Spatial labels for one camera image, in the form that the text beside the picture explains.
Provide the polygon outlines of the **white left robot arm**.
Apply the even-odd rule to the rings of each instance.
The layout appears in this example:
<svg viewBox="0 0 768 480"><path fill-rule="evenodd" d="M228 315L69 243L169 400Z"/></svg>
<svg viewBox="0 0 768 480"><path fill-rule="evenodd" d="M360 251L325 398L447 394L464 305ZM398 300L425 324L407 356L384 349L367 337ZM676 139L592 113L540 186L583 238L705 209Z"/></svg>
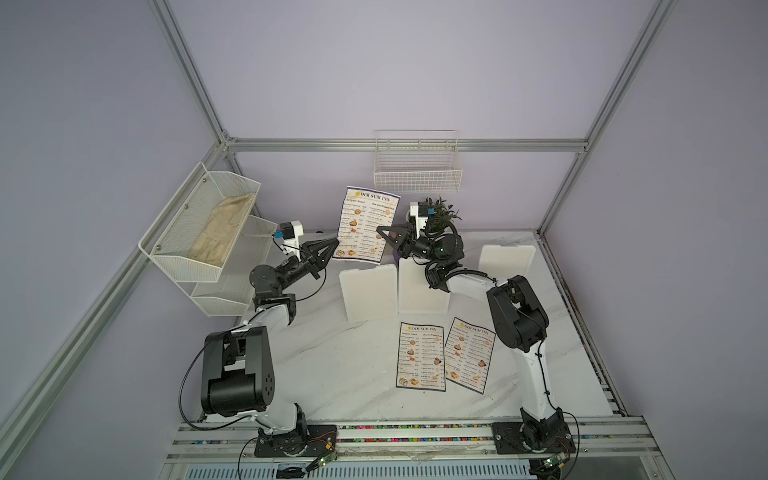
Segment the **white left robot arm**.
<svg viewBox="0 0 768 480"><path fill-rule="evenodd" d="M249 274L254 288L254 315L225 331L209 334L195 356L202 361L200 403L206 415L257 424L255 454L265 448L297 457L310 446L310 429L302 408L277 395L277 380L268 327L286 327L296 316L298 300L288 291L310 275L327 278L326 268L339 241L307 241L277 266L260 264Z"/></svg>

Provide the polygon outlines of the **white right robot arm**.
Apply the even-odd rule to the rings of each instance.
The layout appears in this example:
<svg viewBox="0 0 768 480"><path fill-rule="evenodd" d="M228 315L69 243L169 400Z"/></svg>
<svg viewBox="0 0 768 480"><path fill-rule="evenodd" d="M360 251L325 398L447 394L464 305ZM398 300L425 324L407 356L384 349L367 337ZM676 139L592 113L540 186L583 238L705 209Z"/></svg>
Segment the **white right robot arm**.
<svg viewBox="0 0 768 480"><path fill-rule="evenodd" d="M411 223L379 226L376 233L403 260L424 261L425 280L432 290L485 300L496 338L512 351L522 386L521 421L508 432L506 425L493 426L497 450L511 447L513 453L559 451L559 458L578 455L578 436L569 429L570 415L557 406L550 390L545 341L549 318L527 278L521 275L499 280L488 273L461 265L464 243L457 229L448 223L438 233Z"/></svg>

